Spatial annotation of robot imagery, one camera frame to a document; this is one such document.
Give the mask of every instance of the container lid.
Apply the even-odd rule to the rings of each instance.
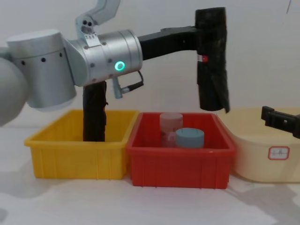
[[[180,148],[203,148],[204,132],[194,128],[182,128],[176,131],[176,145]]]
[[[300,108],[276,108],[277,111],[298,115]],[[231,135],[246,141],[261,144],[300,144],[300,139],[292,134],[265,126],[261,119],[262,108],[232,109],[228,114],[218,112],[218,117],[230,131]]]
[[[7,40],[15,59],[25,59],[54,53],[64,48],[63,37],[58,30],[42,30],[16,35]]]
[[[160,126],[168,128],[181,128],[183,115],[180,113],[165,112],[160,114]]]

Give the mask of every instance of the white table surface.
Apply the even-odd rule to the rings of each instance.
[[[228,190],[133,187],[130,179],[38,180],[23,141],[0,129],[0,224],[299,225],[300,185],[230,178]]]

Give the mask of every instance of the robotic arm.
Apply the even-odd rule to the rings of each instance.
[[[114,18],[119,5],[120,0],[98,0],[93,10],[77,18],[77,40],[45,30],[7,41],[8,48],[0,49],[0,126],[14,119],[26,102],[40,111],[67,106],[76,96],[75,86],[89,88],[113,79],[115,97],[122,98],[143,86],[143,79],[121,88],[119,76],[139,72],[143,60],[184,50],[198,53],[201,108],[229,112],[225,8],[197,10],[195,26],[143,37],[130,30],[96,34],[94,26]]]

